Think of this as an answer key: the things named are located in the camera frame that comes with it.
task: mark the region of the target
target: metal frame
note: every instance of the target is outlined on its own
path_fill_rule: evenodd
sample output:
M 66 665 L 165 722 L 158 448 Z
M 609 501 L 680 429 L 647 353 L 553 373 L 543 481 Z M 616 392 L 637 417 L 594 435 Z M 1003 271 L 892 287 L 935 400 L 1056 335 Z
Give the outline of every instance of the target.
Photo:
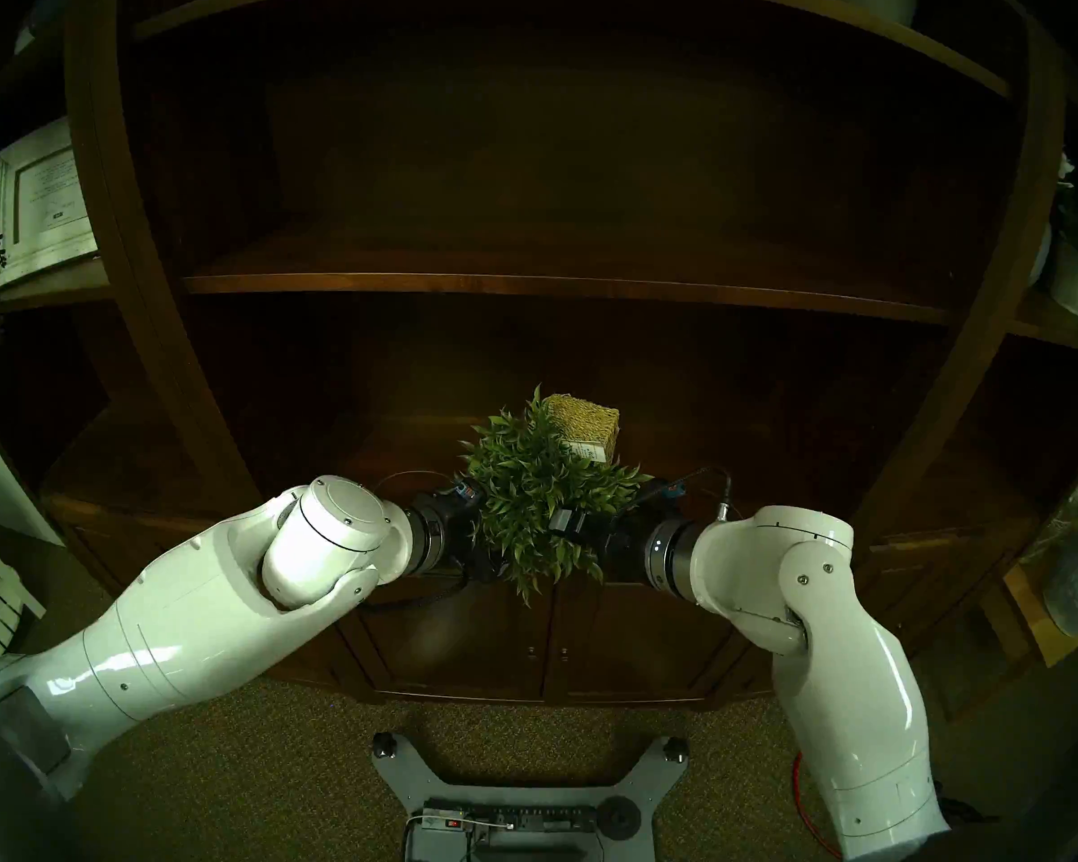
M 489 784 L 453 784 L 439 778 L 423 762 L 415 746 L 404 737 L 390 733 L 396 741 L 393 753 L 381 756 L 372 752 L 375 771 L 399 797 L 409 817 L 417 814 L 428 801 L 451 801 L 459 805 L 500 807 L 597 807 L 612 796 L 625 796 L 638 808 L 641 823 L 628 840 L 617 842 L 597 831 L 555 832 L 544 835 L 537 832 L 492 830 L 490 847 L 494 850 L 557 851 L 573 848 L 583 853 L 584 860 L 603 862 L 654 862 L 655 843 L 652 818 L 662 798 L 671 792 L 689 767 L 690 757 L 683 752 L 668 759 L 666 743 L 672 739 L 660 737 L 650 742 L 638 763 L 614 784 L 600 788 L 506 788 Z M 458 831 L 425 830 L 418 824 L 407 838 L 407 858 L 430 862 L 456 862 L 465 858 L 467 833 Z M 478 858 L 478 850 L 472 850 Z

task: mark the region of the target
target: wooden cabinet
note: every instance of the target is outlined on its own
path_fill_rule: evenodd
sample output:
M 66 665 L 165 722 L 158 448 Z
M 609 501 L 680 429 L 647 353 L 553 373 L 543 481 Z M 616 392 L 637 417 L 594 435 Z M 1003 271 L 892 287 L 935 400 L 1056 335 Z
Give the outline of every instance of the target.
M 902 641 L 907 653 L 991 573 L 1033 539 L 1034 519 L 956 532 L 886 538 L 870 548 L 855 583 L 868 612 Z
M 0 136 L 69 116 L 101 262 L 0 294 L 5 458 L 120 592 L 316 474 L 457 472 L 541 383 L 619 408 L 645 472 L 848 519 L 859 597 L 915 651 L 1078 475 L 1078 318 L 1026 283 L 1078 85 L 1004 0 L 931 1 L 911 29 L 834 0 L 71 0 L 0 69 Z M 360 610 L 272 672 L 769 687 L 645 586 L 530 606 Z
M 373 607 L 421 601 L 455 576 L 404 579 L 379 587 Z M 423 606 L 351 612 L 340 631 L 381 692 L 538 701 L 548 659 L 551 592 L 530 608 L 506 584 L 472 584 Z
M 564 704 L 702 700 L 714 682 L 708 670 L 736 636 L 724 618 L 646 584 L 600 586 L 577 574 L 556 590 L 544 696 Z

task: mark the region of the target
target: beige carpet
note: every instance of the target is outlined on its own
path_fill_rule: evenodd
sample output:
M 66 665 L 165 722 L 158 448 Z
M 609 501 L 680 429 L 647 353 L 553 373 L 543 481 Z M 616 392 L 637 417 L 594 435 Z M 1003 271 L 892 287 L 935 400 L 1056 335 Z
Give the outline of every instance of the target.
M 451 780 L 526 784 L 617 780 L 654 735 L 685 735 L 692 764 L 660 807 L 660 859 L 823 852 L 791 805 L 794 746 L 770 701 L 715 714 L 364 706 L 261 679 L 125 735 L 96 761 L 74 810 L 105 860 L 391 862 L 403 811 L 369 760 L 372 734 L 385 729 L 412 737 Z

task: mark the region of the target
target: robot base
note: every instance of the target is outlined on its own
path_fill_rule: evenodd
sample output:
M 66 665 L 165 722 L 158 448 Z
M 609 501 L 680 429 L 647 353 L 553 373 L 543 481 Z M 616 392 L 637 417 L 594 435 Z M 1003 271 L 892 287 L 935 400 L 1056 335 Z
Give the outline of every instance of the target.
M 689 759 L 687 741 L 657 738 L 614 784 L 490 788 L 440 779 L 403 735 L 379 733 L 371 753 L 410 817 L 438 814 L 415 821 L 403 862 L 456 862 L 468 848 L 474 862 L 654 862 L 650 822 Z

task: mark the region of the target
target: label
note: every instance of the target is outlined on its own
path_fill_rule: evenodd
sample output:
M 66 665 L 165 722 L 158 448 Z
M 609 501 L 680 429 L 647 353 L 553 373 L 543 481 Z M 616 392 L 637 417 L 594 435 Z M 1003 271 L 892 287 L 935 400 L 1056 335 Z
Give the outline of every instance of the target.
M 596 463 L 607 462 L 607 448 L 598 442 L 568 442 L 566 443 L 576 454 Z

